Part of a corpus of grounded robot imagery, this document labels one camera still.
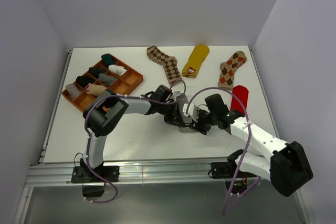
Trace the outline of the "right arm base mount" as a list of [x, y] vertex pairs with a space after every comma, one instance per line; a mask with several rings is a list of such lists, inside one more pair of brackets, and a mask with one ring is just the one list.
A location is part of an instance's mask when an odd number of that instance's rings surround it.
[[[235, 169], [236, 167], [230, 162], [212, 162], [208, 176], [212, 179], [231, 179], [234, 176]], [[248, 172], [239, 171], [237, 174], [238, 179], [254, 177], [257, 176]]]

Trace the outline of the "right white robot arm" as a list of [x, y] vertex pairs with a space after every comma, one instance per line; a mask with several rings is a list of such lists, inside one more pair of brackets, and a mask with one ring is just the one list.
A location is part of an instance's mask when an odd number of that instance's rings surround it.
[[219, 94], [205, 99], [207, 110], [189, 103], [183, 114], [191, 118], [190, 128], [206, 135], [212, 126], [237, 137], [259, 152], [251, 154], [239, 149], [221, 165], [212, 165], [213, 178], [258, 176], [271, 182], [283, 196], [290, 196], [308, 181], [313, 172], [302, 145], [288, 143], [264, 131], [238, 110], [229, 110]]

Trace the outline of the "grey sock with black stripes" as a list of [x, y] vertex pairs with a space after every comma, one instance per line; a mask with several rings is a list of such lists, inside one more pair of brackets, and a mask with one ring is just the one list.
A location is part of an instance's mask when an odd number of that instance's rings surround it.
[[185, 118], [183, 115], [183, 105], [187, 103], [188, 99], [186, 96], [182, 97], [181, 100], [178, 102], [179, 113], [182, 118], [183, 126], [180, 126], [179, 131], [182, 133], [192, 132], [193, 130], [190, 128], [190, 124], [193, 122], [193, 118]]

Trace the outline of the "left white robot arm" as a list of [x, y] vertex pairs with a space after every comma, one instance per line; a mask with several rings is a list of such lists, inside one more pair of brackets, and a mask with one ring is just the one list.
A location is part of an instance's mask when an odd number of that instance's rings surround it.
[[91, 182], [101, 178], [107, 136], [123, 115], [158, 113], [164, 116], [165, 123], [186, 127], [191, 123], [183, 114], [186, 104], [188, 99], [184, 93], [172, 92], [164, 85], [139, 97], [117, 94], [109, 89], [103, 91], [83, 113], [85, 131], [88, 133], [86, 151], [80, 161], [84, 177]]

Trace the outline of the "taupe sock with red cuff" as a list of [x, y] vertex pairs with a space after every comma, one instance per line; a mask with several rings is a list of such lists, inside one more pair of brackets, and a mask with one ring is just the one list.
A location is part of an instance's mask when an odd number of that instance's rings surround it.
[[82, 94], [82, 90], [74, 83], [66, 85], [66, 91], [72, 101], [77, 99]]

